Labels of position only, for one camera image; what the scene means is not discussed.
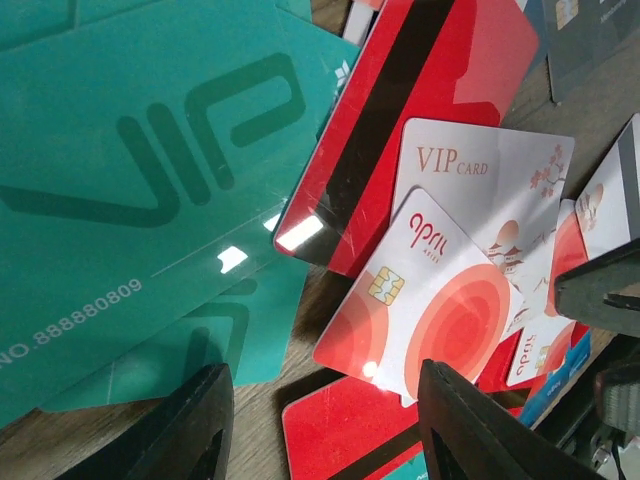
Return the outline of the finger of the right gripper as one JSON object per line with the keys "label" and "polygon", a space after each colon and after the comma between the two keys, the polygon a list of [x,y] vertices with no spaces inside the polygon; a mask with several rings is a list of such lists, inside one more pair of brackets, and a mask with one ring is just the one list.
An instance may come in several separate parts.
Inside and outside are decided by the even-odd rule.
{"label": "finger of the right gripper", "polygon": [[554,306],[567,318],[615,333],[639,331],[639,241],[632,240],[554,281]]}

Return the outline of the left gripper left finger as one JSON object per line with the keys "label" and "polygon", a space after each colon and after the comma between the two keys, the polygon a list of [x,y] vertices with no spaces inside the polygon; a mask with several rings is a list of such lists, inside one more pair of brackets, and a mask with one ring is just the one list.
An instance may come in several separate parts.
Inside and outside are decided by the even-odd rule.
{"label": "left gripper left finger", "polygon": [[228,365],[207,365],[61,479],[224,479],[234,392]]}

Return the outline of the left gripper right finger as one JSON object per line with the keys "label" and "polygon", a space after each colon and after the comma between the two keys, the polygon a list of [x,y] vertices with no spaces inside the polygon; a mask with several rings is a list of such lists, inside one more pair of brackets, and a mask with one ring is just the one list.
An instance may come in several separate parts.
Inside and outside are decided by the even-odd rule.
{"label": "left gripper right finger", "polygon": [[419,431],[430,479],[599,479],[443,362],[422,363]]}

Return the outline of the white card red circle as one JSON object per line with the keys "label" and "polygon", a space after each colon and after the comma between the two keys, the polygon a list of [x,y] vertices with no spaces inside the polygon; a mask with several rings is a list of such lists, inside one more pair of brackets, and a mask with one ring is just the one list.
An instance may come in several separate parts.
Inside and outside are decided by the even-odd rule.
{"label": "white card red circle", "polygon": [[451,217],[414,188],[321,335],[313,359],[414,401],[426,359],[475,381],[522,302]]}

